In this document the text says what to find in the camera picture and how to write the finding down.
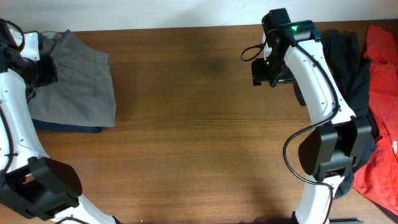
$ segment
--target gray cloth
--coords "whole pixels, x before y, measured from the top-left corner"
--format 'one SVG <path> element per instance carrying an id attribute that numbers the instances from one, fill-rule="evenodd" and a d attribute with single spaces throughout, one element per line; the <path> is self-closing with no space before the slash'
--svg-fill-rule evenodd
<path id="1" fill-rule="evenodd" d="M 29 103 L 33 119 L 88 127 L 113 127 L 114 99 L 109 55 L 94 50 L 67 30 L 44 32 L 41 54 L 50 54 L 58 82 L 39 87 Z"/>

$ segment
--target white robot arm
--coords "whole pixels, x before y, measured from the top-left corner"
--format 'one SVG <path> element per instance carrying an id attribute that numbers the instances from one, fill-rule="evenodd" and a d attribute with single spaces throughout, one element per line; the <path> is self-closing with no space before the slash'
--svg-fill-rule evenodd
<path id="1" fill-rule="evenodd" d="M 7 33 L 6 21 L 0 23 L 3 25 L 0 57 L 7 61 L 0 73 L 0 202 L 26 218 L 39 217 L 59 223 L 119 223 L 82 194 L 73 168 L 49 159 L 37 137 L 27 107 L 25 80 L 11 67 L 22 72 L 29 69 L 21 67 L 40 69 L 35 66 L 40 61 L 38 33 L 26 33 L 19 39 L 21 34 L 16 35 L 14 30 Z M 21 42 L 24 44 L 19 52 L 15 46 Z M 17 54 L 24 61 L 14 60 Z"/>
<path id="2" fill-rule="evenodd" d="M 262 19 L 263 44 L 243 51 L 245 62 L 264 49 L 264 58 L 252 63 L 253 84 L 269 82 L 271 87 L 295 83 L 297 98 L 307 105 L 312 125 L 296 132 L 284 144 L 284 160 L 294 176 L 305 182 L 302 201 L 292 215 L 298 224 L 329 223 L 328 216 L 336 189 L 358 164 L 371 132 L 364 119 L 355 118 L 328 69 L 320 35 L 312 21 L 291 23 L 286 9 L 271 10 Z M 243 54 L 260 51 L 250 59 Z M 299 176 L 291 168 L 286 149 L 297 135 L 313 130 L 298 149 L 300 163 L 307 173 Z M 360 221 L 344 223 L 362 223 Z"/>

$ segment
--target white wall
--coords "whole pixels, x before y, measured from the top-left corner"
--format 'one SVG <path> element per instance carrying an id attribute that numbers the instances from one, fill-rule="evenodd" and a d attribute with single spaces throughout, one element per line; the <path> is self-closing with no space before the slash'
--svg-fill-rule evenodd
<path id="1" fill-rule="evenodd" d="M 0 0 L 24 30 L 111 30 L 259 24 L 286 7 L 292 21 L 398 18 L 398 0 Z"/>

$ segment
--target wood grain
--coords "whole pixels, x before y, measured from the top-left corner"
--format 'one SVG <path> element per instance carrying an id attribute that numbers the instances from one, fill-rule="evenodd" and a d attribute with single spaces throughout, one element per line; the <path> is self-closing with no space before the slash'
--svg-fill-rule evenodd
<path id="1" fill-rule="evenodd" d="M 356 31 L 369 24 L 397 37 L 398 21 L 318 23 Z M 84 194 L 123 223 L 237 223 L 288 218 L 303 183 L 289 173 L 282 145 L 310 124 L 291 85 L 252 86 L 242 49 L 261 41 L 260 26 L 78 32 L 109 52 L 116 127 L 101 134 L 39 131 L 48 154 L 75 168 Z M 289 147 L 300 170 L 297 147 Z M 352 190 L 332 218 L 392 223 Z M 0 223 L 25 220 L 0 205 Z"/>

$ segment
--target red cloth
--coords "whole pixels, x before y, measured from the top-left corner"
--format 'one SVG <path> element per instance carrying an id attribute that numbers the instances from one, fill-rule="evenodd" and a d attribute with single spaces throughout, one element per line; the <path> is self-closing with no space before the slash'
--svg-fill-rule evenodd
<path id="1" fill-rule="evenodd" d="M 355 173 L 353 187 L 398 215 L 398 51 L 392 34 L 380 27 L 369 27 L 366 43 L 372 59 L 369 107 L 380 136 L 369 163 Z"/>

